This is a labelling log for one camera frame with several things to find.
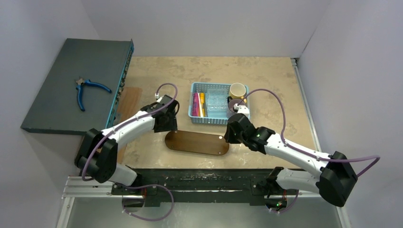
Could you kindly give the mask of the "purple mug with black handle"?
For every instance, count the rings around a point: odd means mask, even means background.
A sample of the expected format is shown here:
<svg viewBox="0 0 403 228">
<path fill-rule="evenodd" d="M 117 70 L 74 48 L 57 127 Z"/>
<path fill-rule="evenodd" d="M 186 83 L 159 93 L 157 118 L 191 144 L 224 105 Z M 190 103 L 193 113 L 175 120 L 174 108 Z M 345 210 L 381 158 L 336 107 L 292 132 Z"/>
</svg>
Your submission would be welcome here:
<svg viewBox="0 0 403 228">
<path fill-rule="evenodd" d="M 227 97 L 227 113 L 232 114 L 235 113 L 236 111 L 234 110 L 235 104 L 238 104 L 241 100 L 240 99 L 235 99 L 230 96 Z"/>
</svg>

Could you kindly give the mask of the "dark wooden oval tray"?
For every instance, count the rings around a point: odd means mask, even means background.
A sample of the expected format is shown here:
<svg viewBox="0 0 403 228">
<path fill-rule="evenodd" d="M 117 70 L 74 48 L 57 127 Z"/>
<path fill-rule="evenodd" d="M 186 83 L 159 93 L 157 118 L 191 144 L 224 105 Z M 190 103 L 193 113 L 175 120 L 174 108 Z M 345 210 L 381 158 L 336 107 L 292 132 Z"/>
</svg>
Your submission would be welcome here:
<svg viewBox="0 0 403 228">
<path fill-rule="evenodd" d="M 171 150 L 214 156 L 223 156 L 230 148 L 221 135 L 180 130 L 168 132 L 164 142 Z"/>
</svg>

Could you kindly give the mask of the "yellow ceramic mug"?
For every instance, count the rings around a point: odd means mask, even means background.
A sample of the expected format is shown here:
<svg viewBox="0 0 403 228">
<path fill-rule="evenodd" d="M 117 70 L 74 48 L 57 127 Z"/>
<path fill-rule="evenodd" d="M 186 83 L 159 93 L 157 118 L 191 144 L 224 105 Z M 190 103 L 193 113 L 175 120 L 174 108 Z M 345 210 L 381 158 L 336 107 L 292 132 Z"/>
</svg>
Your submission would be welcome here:
<svg viewBox="0 0 403 228">
<path fill-rule="evenodd" d="M 241 83 L 233 83 L 229 88 L 229 97 L 232 99 L 245 99 L 246 87 Z"/>
</svg>

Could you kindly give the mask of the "light blue perforated plastic basket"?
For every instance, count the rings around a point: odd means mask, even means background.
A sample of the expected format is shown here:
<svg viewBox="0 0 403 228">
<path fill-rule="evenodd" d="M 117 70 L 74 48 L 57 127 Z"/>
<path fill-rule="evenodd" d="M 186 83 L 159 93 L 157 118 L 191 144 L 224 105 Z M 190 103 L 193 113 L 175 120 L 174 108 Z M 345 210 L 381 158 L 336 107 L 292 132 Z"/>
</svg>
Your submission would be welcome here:
<svg viewBox="0 0 403 228">
<path fill-rule="evenodd" d="M 190 100 L 188 106 L 188 116 L 191 119 L 193 124 L 215 124 L 215 125 L 226 125 L 229 114 L 226 112 L 225 115 L 214 115 L 214 116 L 206 116 L 206 117 L 196 117 L 192 116 L 192 102 L 193 102 L 193 93 L 199 92 L 205 94 L 205 108 L 207 110 L 206 96 L 207 91 L 210 89 L 225 89 L 229 93 L 229 88 L 231 84 L 221 84 L 221 83 L 202 83 L 202 82 L 194 82 L 190 88 Z"/>
</svg>

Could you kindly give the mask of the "clear textured glass dish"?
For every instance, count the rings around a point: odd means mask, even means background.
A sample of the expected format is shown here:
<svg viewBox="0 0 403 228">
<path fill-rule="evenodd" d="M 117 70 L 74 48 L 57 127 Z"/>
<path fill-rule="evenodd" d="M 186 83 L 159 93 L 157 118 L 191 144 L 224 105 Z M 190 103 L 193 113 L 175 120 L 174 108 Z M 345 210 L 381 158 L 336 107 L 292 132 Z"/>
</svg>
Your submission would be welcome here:
<svg viewBox="0 0 403 228">
<path fill-rule="evenodd" d="M 210 89 L 207 91 L 207 115 L 225 115 L 228 108 L 228 92 L 225 89 Z"/>
</svg>

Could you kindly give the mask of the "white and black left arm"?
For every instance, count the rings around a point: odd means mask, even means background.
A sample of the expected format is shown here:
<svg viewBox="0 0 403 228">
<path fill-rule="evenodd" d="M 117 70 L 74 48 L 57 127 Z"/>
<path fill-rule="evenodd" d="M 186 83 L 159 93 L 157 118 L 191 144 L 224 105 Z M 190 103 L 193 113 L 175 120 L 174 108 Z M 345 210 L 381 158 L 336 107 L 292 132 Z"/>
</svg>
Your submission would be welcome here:
<svg viewBox="0 0 403 228">
<path fill-rule="evenodd" d="M 137 194 L 142 182 L 132 168 L 118 163 L 117 154 L 144 133 L 177 130 L 176 115 L 179 106 L 177 100 L 164 95 L 113 127 L 101 131 L 92 128 L 87 131 L 75 158 L 82 180 L 117 182 L 123 184 L 129 194 Z"/>
</svg>

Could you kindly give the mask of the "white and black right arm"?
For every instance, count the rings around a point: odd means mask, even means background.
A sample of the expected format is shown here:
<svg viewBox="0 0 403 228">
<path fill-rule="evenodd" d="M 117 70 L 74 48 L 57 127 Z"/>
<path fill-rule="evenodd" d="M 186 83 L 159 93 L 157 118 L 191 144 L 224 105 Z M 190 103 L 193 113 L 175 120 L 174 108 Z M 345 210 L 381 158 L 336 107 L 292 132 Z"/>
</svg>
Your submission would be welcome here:
<svg viewBox="0 0 403 228">
<path fill-rule="evenodd" d="M 267 127 L 255 127 L 244 114 L 229 118 L 224 135 L 230 144 L 243 144 L 251 151 L 281 158 L 300 168 L 278 168 L 267 180 L 272 193 L 303 190 L 319 194 L 328 203 L 343 207 L 358 176 L 347 157 L 340 152 L 328 154 L 286 141 Z"/>
</svg>

